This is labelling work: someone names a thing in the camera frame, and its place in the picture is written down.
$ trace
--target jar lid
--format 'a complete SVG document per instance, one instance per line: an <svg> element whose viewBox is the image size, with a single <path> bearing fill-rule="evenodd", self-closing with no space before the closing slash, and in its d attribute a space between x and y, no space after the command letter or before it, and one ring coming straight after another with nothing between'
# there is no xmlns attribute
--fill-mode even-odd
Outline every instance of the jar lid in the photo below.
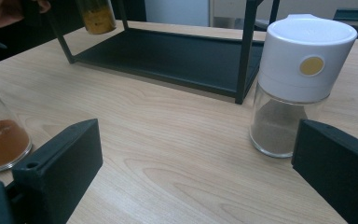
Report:
<svg viewBox="0 0 358 224"><path fill-rule="evenodd" d="M283 100L320 101L330 94L356 37L345 23L309 14L275 21L267 30L259 84Z"/></svg>

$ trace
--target gray powder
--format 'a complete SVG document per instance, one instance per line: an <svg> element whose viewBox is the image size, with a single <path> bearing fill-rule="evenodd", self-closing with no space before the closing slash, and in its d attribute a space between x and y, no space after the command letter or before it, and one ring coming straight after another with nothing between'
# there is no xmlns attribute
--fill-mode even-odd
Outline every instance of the gray powder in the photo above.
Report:
<svg viewBox="0 0 358 224"><path fill-rule="evenodd" d="M303 105L270 100L255 113L254 124L251 126L255 147L270 156L291 156L295 148L298 123L300 119L306 118Z"/></svg>

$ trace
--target wooden table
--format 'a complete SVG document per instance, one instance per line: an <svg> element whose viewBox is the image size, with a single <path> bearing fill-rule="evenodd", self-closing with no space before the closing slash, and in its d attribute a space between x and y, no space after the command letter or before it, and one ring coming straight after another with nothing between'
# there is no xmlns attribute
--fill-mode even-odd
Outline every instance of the wooden table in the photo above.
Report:
<svg viewBox="0 0 358 224"><path fill-rule="evenodd" d="M241 31L225 29L131 26L241 38ZM81 29L66 39L77 53L120 30L88 35ZM0 62L0 97L34 150L73 123L99 120L104 164L69 223L345 223L290 159L254 149L248 133L254 94L255 85L236 105L232 98L69 64L57 40ZM358 138L358 40L320 121ZM11 172L0 180L9 183Z"/></svg>

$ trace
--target black shelf tray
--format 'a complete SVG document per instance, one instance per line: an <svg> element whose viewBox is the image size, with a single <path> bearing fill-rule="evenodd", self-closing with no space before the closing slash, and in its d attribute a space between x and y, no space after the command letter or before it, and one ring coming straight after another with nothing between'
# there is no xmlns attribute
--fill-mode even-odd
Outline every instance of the black shelf tray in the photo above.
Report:
<svg viewBox="0 0 358 224"><path fill-rule="evenodd" d="M264 42L254 42L248 76L255 78ZM241 40L127 29L75 60L215 92L237 93Z"/></svg>
<svg viewBox="0 0 358 224"><path fill-rule="evenodd" d="M48 13L69 63L87 63L234 97L242 104L257 75L264 42L254 41L255 16L263 0L246 0L242 40L130 28L122 0L116 0L124 31L72 55L55 16ZM280 0L273 0L269 22Z"/></svg>

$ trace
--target screw hole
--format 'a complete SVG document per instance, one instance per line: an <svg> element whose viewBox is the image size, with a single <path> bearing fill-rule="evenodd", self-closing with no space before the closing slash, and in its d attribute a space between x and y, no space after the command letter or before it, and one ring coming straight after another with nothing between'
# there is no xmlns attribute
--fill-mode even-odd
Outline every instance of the screw hole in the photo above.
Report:
<svg viewBox="0 0 358 224"><path fill-rule="evenodd" d="M35 167L38 166L38 165L39 165L38 162L33 161L33 162L30 162L30 163L27 164L27 168L28 168L28 169L33 169L33 168L35 168Z"/></svg>

